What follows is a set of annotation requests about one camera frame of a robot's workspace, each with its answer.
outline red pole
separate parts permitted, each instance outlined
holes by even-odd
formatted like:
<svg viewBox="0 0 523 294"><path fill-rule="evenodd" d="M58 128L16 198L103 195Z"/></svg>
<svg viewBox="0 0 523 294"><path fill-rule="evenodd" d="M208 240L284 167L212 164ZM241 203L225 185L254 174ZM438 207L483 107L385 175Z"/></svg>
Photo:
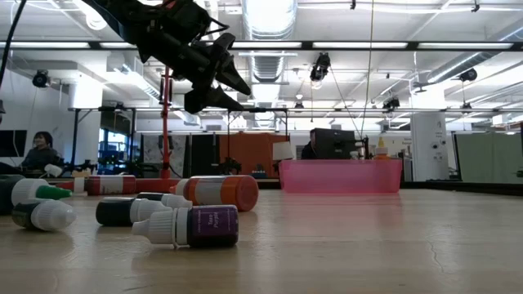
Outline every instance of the red pole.
<svg viewBox="0 0 523 294"><path fill-rule="evenodd" d="M163 83L163 111L162 111L162 120L163 120L163 166L162 171L160 172L160 177L162 179L168 179L171 177L170 162L169 162L169 143L168 143L168 130L167 122L169 119L169 105L168 99L169 94L171 93L170 83L169 83L169 68L165 67L165 82Z"/></svg>

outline pink bin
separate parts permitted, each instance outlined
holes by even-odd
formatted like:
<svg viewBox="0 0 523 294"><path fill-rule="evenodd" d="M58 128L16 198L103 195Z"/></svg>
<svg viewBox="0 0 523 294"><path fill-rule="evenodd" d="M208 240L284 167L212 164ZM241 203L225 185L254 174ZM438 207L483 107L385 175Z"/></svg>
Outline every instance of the pink bin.
<svg viewBox="0 0 523 294"><path fill-rule="evenodd" d="M396 194L402 164L391 160L284 160L279 179L287 193Z"/></svg>

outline small yellow bottle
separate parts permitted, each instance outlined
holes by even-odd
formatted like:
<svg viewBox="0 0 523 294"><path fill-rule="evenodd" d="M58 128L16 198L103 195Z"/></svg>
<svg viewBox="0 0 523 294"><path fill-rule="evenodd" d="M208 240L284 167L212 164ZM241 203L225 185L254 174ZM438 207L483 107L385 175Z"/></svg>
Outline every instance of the small yellow bottle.
<svg viewBox="0 0 523 294"><path fill-rule="evenodd" d="M388 160L391 159L388 155L389 149L385 147L385 143L383 142L383 138L379 137L378 147L376 148L376 156L374 156L374 159L376 160Z"/></svg>

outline purple label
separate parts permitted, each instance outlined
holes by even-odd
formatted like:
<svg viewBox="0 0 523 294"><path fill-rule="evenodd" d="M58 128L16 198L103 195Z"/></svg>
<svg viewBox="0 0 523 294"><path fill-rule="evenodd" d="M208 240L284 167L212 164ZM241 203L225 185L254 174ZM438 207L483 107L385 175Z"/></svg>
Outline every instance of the purple label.
<svg viewBox="0 0 523 294"><path fill-rule="evenodd" d="M238 209L234 205L193 207L193 236L238 234Z"/></svg>

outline computer monitor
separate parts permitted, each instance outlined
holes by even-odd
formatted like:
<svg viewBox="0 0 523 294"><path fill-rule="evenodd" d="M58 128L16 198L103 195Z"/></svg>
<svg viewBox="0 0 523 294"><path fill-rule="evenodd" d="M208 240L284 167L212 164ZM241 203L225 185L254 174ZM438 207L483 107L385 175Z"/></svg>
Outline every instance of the computer monitor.
<svg viewBox="0 0 523 294"><path fill-rule="evenodd" d="M0 158L24 157L27 131L0 131Z"/></svg>
<svg viewBox="0 0 523 294"><path fill-rule="evenodd" d="M318 159L350 159L357 151L353 131L315 129L315 152Z"/></svg>

